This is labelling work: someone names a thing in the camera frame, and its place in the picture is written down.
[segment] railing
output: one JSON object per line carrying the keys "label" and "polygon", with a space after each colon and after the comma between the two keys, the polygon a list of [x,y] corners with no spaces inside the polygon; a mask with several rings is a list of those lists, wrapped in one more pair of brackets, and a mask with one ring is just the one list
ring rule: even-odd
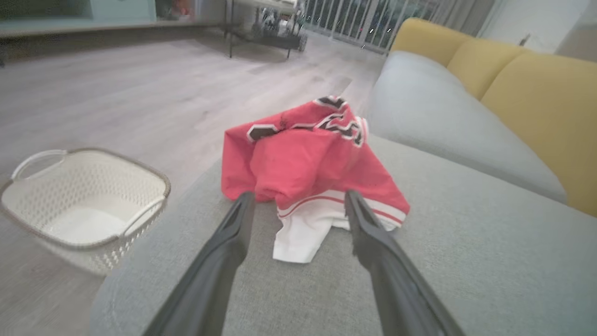
{"label": "railing", "polygon": [[451,0],[307,0],[304,27],[387,53],[409,17],[435,22]]}

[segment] red jersey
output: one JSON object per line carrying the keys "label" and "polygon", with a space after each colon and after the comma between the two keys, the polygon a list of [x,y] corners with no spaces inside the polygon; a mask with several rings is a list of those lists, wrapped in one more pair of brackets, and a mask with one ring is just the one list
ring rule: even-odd
{"label": "red jersey", "polygon": [[367,122],[339,97],[324,97],[234,127],[224,135],[222,192],[276,201],[282,229],[273,257],[310,262],[330,228],[349,229],[344,193],[357,190],[385,229],[410,207],[367,145]]}

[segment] fabric upholstery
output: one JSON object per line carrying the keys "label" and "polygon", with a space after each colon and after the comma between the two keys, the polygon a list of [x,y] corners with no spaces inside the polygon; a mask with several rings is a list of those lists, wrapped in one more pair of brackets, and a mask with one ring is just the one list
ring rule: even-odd
{"label": "fabric upholstery", "polygon": [[480,100],[500,71],[528,49],[487,39],[470,39],[460,46],[448,70]]}
{"label": "fabric upholstery", "polygon": [[448,66],[454,53],[471,36],[421,19],[403,22],[391,51],[409,51]]}
{"label": "fabric upholstery", "polygon": [[555,173],[568,204],[597,216],[597,63],[525,53],[481,102]]}
{"label": "fabric upholstery", "polygon": [[441,65],[395,51],[372,89],[370,132],[566,202],[558,178]]}
{"label": "fabric upholstery", "polygon": [[[399,244],[467,335],[593,335],[597,219],[486,174],[371,136],[412,205]],[[231,202],[213,166],[106,278],[91,336],[141,335]],[[332,229],[311,264],[272,259],[273,203],[256,207],[223,335],[380,335],[350,233]]]}

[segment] yellow cushion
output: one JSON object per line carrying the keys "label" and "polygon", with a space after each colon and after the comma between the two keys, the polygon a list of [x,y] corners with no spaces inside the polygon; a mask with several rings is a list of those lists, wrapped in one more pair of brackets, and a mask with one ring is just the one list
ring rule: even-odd
{"label": "yellow cushion", "polygon": [[555,173],[570,206],[597,216],[597,63],[524,53],[481,102]]}
{"label": "yellow cushion", "polygon": [[447,66],[460,45],[470,39],[473,38],[452,29],[421,19],[408,19],[396,34],[392,51],[409,51]]}
{"label": "yellow cushion", "polygon": [[448,64],[466,90],[481,99],[500,71],[528,49],[487,39],[464,42]]}

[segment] wooden floor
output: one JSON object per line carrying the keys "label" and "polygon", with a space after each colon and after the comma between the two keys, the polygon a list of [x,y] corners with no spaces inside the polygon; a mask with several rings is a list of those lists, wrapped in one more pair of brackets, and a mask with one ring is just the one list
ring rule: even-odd
{"label": "wooden floor", "polygon": [[[304,53],[221,33],[62,53],[0,69],[0,176],[55,148],[101,146],[171,180],[171,201],[219,156],[223,132],[329,94],[362,114],[384,58],[311,34]],[[102,278],[0,218],[0,334],[84,335]]]}

